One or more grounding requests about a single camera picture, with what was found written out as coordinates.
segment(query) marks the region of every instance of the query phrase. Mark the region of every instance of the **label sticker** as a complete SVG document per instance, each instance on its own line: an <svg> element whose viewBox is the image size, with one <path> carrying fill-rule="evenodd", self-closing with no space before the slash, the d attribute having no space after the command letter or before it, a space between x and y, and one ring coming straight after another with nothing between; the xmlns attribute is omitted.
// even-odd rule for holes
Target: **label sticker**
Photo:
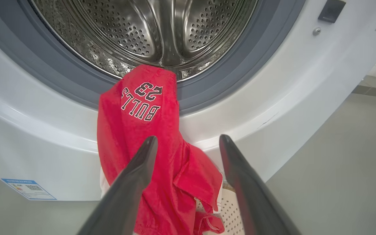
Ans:
<svg viewBox="0 0 376 235"><path fill-rule="evenodd" d="M1 179L29 200L56 200L34 180Z"/></svg>

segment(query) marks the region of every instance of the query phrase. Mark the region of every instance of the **qr code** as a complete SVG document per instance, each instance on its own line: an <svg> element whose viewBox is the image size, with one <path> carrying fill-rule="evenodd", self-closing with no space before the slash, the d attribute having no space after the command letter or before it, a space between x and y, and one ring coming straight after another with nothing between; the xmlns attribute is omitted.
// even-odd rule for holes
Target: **qr code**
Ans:
<svg viewBox="0 0 376 235"><path fill-rule="evenodd" d="M39 186L36 186L36 185L27 185L27 188L31 189L31 190L34 190L34 191L43 191L43 189L41 189Z"/></svg>

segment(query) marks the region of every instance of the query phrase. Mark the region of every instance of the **washing machine door opening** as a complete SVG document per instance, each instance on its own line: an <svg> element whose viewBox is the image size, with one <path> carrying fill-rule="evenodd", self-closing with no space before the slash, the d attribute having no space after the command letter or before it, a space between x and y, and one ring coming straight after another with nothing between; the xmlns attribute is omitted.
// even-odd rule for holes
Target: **washing machine door opening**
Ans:
<svg viewBox="0 0 376 235"><path fill-rule="evenodd" d="M175 67L184 115L252 78L304 2L0 0L0 48L36 79L95 109L100 94L138 64Z"/></svg>
<svg viewBox="0 0 376 235"><path fill-rule="evenodd" d="M140 64L175 67L181 80L216 63L237 41L257 0L31 0L78 57L122 78Z"/></svg>

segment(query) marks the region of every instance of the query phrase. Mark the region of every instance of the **metal screw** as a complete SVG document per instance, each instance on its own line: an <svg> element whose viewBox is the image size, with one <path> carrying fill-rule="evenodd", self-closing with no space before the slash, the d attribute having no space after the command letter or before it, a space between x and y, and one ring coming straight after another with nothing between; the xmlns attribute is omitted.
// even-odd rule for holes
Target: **metal screw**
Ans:
<svg viewBox="0 0 376 235"><path fill-rule="evenodd" d="M317 35L319 35L321 33L321 28L320 27L317 27L317 28L315 28L314 30L313 30L313 35L314 36L317 36Z"/></svg>

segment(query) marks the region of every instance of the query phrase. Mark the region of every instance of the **front-load washing machine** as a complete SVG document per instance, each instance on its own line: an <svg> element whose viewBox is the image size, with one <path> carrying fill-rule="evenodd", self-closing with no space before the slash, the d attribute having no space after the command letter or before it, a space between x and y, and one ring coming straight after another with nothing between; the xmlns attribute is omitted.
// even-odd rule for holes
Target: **front-load washing machine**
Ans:
<svg viewBox="0 0 376 235"><path fill-rule="evenodd" d="M228 134L267 180L375 63L376 0L0 0L0 179L98 200L98 98L151 64L185 140L223 172Z"/></svg>

